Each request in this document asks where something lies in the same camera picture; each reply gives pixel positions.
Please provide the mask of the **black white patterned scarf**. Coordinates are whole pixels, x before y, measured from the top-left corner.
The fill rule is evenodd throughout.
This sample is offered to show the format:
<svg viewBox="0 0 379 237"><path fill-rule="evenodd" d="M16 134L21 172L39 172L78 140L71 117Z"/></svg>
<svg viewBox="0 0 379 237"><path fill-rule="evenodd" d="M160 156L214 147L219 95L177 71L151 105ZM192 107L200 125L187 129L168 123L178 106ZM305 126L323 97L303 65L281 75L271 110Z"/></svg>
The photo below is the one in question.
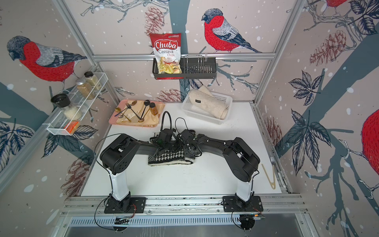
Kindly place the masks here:
<svg viewBox="0 0 379 237"><path fill-rule="evenodd" d="M194 161L195 158L185 156L183 149L148 157L149 166L192 165Z"/></svg>

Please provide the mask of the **white plastic basket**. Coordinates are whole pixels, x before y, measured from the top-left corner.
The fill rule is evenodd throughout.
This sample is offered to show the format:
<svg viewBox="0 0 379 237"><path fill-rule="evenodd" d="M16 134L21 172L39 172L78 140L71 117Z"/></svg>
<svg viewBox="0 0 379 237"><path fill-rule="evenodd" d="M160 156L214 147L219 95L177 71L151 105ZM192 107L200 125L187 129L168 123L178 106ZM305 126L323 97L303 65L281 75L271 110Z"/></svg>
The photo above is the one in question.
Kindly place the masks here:
<svg viewBox="0 0 379 237"><path fill-rule="evenodd" d="M228 106L228 112L227 112L224 119L217 119L216 117L214 117L209 112L197 107L196 105L194 105L190 101L190 98L188 95L183 100L182 110L189 117L196 118L196 119L203 120L203 121L207 121L207 122L214 123L217 125L221 125L229 117L231 107L232 107L232 103L233 103L233 99L230 96L215 93L215 92L212 92L212 94L217 100L223 102L225 105Z"/></svg>

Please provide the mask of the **beige knitted scarf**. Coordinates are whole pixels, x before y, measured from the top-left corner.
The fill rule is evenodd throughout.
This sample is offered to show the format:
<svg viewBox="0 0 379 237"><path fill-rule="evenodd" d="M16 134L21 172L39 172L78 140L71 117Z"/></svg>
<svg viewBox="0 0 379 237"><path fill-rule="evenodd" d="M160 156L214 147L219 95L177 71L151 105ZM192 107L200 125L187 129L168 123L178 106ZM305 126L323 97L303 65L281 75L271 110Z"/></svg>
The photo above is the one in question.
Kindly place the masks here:
<svg viewBox="0 0 379 237"><path fill-rule="evenodd" d="M217 119L225 119L229 109L228 105L216 99L206 86L191 90L188 96L192 104L210 113Z"/></svg>

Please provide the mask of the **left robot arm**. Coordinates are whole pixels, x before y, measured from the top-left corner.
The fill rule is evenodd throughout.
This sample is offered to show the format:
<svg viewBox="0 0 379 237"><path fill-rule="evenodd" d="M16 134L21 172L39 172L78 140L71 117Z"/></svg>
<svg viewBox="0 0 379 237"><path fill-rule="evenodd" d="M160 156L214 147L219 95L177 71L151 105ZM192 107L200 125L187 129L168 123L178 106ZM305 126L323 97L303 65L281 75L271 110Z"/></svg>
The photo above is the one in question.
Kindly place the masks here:
<svg viewBox="0 0 379 237"><path fill-rule="evenodd" d="M111 180L111 197L118 202L129 198L126 170L136 155L157 157L166 153L175 153L182 148L177 141L158 141L152 138L149 142L137 140L125 133L118 137L100 154L102 166L107 170Z"/></svg>

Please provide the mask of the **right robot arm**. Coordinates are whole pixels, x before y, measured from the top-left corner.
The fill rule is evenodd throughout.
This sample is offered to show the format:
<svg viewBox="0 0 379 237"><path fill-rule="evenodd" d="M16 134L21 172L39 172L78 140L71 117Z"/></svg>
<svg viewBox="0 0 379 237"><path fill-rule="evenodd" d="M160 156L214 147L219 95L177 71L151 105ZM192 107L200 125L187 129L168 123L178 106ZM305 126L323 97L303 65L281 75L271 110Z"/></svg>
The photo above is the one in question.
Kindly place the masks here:
<svg viewBox="0 0 379 237"><path fill-rule="evenodd" d="M239 180L236 196L243 202L249 202L253 196L254 174L259 173L260 158L239 137L234 140L219 140L204 134L196 134L192 130L184 130L178 134L184 155L188 158L200 157L210 153L223 157L233 175Z"/></svg>

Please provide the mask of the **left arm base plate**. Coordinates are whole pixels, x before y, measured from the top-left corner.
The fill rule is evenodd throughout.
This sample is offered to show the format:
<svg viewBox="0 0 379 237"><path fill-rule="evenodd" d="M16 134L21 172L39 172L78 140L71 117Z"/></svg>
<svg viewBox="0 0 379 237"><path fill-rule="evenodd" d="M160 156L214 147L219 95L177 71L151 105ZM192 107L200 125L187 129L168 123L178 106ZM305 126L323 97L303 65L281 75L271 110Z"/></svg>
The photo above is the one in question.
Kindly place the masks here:
<svg viewBox="0 0 379 237"><path fill-rule="evenodd" d="M143 213L146 206L146 197L126 197L121 201L110 197L105 205L105 214L139 214Z"/></svg>

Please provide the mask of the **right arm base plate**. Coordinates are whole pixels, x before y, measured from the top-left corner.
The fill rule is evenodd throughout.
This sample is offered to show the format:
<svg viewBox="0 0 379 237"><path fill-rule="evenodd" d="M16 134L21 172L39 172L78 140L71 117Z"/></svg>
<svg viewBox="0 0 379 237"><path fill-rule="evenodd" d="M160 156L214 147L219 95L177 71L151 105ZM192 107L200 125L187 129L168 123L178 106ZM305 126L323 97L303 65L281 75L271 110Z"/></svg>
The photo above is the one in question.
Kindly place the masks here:
<svg viewBox="0 0 379 237"><path fill-rule="evenodd" d="M252 196L248 201L243 201L238 196L223 196L222 206L224 212L263 212L260 196Z"/></svg>

